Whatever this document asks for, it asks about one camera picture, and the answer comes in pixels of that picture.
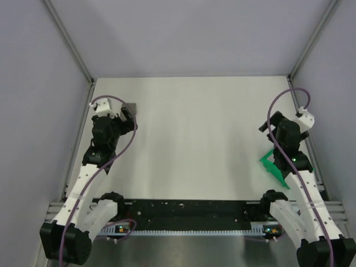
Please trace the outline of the grey card holder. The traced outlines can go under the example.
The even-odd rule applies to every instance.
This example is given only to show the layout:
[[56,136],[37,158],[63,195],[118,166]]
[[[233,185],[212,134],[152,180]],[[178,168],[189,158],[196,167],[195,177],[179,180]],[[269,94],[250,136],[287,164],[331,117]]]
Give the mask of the grey card holder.
[[121,112],[123,113],[124,110],[128,111],[132,116],[136,116],[136,114],[137,114],[137,105],[136,105],[136,103],[122,104]]

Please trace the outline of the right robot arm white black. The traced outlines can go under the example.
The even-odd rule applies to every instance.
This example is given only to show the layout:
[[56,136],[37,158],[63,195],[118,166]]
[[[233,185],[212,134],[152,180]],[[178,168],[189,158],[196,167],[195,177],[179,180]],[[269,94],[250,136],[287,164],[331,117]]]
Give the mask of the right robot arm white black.
[[260,215],[276,219],[296,248],[299,266],[351,266],[355,240],[344,236],[324,202],[309,158],[300,144],[314,126],[314,116],[301,108],[290,120],[277,111],[259,127],[274,145],[273,164],[292,191],[297,210],[282,192],[268,190],[261,198]]

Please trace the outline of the green plastic bin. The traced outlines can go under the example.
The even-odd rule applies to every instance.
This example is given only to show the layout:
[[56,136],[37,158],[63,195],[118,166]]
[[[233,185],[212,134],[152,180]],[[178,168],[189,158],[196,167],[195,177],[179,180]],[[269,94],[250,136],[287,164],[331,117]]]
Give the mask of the green plastic bin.
[[[308,171],[314,171],[309,161],[309,158],[302,151],[298,151],[291,154],[289,158],[299,171],[304,170],[302,169],[302,167],[306,167],[306,170]],[[276,166],[277,160],[281,160],[282,163],[286,163],[286,166],[282,167],[282,170],[279,169],[278,166]],[[292,168],[290,164],[285,161],[285,157],[282,155],[282,153],[277,147],[269,151],[259,161],[262,163],[265,170],[271,173],[281,183],[283,187],[290,189],[290,187],[285,182],[285,178],[287,176],[286,172],[288,170],[292,170]]]

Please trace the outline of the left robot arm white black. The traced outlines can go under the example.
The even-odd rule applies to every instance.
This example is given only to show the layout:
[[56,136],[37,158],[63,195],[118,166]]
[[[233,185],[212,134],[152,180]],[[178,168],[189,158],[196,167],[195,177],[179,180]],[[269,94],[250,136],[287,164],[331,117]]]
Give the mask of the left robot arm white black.
[[111,219],[118,221],[126,214],[123,197],[118,193],[105,193],[96,207],[91,204],[117,155],[119,138],[137,129],[135,117],[126,106],[120,113],[110,107],[96,107],[95,113],[92,138],[78,178],[60,211],[39,231],[46,258],[59,263],[83,265],[102,228]]

